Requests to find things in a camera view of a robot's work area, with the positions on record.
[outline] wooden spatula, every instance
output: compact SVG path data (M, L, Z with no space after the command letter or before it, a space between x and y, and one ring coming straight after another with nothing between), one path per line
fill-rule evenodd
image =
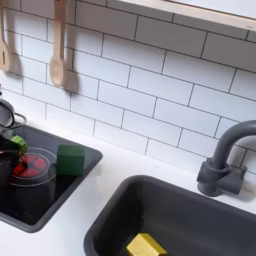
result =
M0 69L9 71L11 68L11 52L4 39L4 9L0 0Z
M61 87L65 84L67 76L66 62L64 59L66 0L54 0L54 3L54 53L50 62L50 74L53 84Z

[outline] sink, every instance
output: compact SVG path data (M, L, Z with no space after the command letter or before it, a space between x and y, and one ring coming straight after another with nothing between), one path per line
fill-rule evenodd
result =
M256 255L256 215L148 176L119 186L85 236L86 256L127 256L138 233L168 256Z

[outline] white subway tile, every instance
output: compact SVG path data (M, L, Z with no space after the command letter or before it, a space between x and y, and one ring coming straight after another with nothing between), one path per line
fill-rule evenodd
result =
M251 42L256 42L256 32L250 31L247 40Z
M232 121L232 120L222 117L219 127L218 127L216 138L220 139L221 136L224 134L224 132L226 132L229 128L231 128L232 126L234 126L236 124L238 124L238 122L235 122L235 121ZM241 147L252 149L252 150L256 151L256 136L245 137L245 138L237 141L236 144Z
M96 122L94 137L145 154L148 139L122 129Z
M125 130L177 146L181 128L169 125L152 118L129 111L124 112L123 126Z
M188 104L193 84L158 75L142 69L131 69L129 88L171 100Z
M53 0L21 0L22 11L32 13L49 19L54 18ZM75 23L75 1L67 0L66 3L66 22Z
M47 68L47 84L53 85L49 66ZM95 78L68 71L67 81L63 89L96 99L98 94L98 84L99 81Z
M142 16L148 16L151 18L165 20L169 22L172 22L172 18L173 18L173 14L170 12L164 12L164 11L153 9L153 8L147 8L140 5L121 2L119 0L108 0L108 6L114 9L131 12L135 14L140 14Z
M22 77L0 71L0 84L2 88L22 94Z
M256 71L256 44L208 34L203 58L249 71Z
M212 157L217 146L217 143L218 140L214 138L210 138L208 136L201 135L188 130L183 130L179 143L179 148L188 150L190 152L205 157ZM244 154L244 148L234 146L228 158L228 164L240 167Z
M256 119L256 102L201 86L194 87L190 106L241 122Z
M46 23L45 18L5 9L4 28L9 31L46 40Z
M24 78L24 95L61 107L70 109L70 93L47 84Z
M237 27L231 27L220 23L215 23L207 20L196 19L179 14L174 15L173 22L176 24L185 25L188 27L199 28L202 30L214 32L217 34L223 34L236 38L245 39L247 30Z
M72 94L71 111L121 127L123 110L97 100Z
M12 73L25 76L40 82L46 82L46 64L36 60L12 55Z
M256 100L256 74L237 70L230 92L238 96Z
M20 10L21 0L4 0L4 7Z
M102 55L108 59L161 72L165 51L152 46L105 35Z
M99 100L146 116L152 116L156 98L101 81Z
M45 63L53 56L53 44L26 36L22 36L22 49L23 56ZM73 51L69 48L65 48L65 60L67 68L72 69Z
M206 32L139 17L136 41L200 57Z
M92 4L98 4L98 5L107 5L107 0L81 0L82 2L92 3Z
M103 34L92 30L66 25L65 46L101 55ZM48 20L48 41L54 42L53 21Z
M256 175L254 173L246 172L242 189L253 194L256 193Z
M3 98L10 102L17 113L20 111L45 119L45 103L3 89Z
M70 130L93 136L94 120L51 105L47 105L46 120Z
M137 16L105 7L77 2L76 25L134 39Z
M209 61L168 52L163 74L228 92L235 69Z
M127 86L130 67L115 61L75 51L74 70L84 75Z
M206 160L203 156L154 140L149 140L147 156L196 173L199 172L202 163Z
M237 145L256 151L256 136L248 136L239 140Z
M21 55L21 35L9 31L4 31L4 36L10 51L12 53Z
M220 139L221 136L229 129L231 128L232 126L238 124L238 122L236 121L233 121L233 120L229 120L229 119L226 119L226 118L221 118L220 120L220 123L219 123L219 127L218 127L218 130L217 130L217 133L216 133L216 138L217 139Z
M243 161L243 166L246 166L248 168L248 171L256 174L256 152L248 150L246 152L244 161Z
M154 117L209 136L215 134L219 117L158 99Z

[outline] faucet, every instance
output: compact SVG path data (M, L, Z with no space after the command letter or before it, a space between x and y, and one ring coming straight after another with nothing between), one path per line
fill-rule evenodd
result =
M199 171L197 187L202 194L209 197L217 197L223 192L239 194L247 167L242 167L240 172L232 171L227 159L238 140L252 135L256 135L256 120L234 125L222 135L213 157L203 162Z

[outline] green cube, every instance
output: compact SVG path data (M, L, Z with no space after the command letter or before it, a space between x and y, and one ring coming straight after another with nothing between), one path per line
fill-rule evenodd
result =
M85 147L79 145L59 145L57 153L57 175L83 176Z

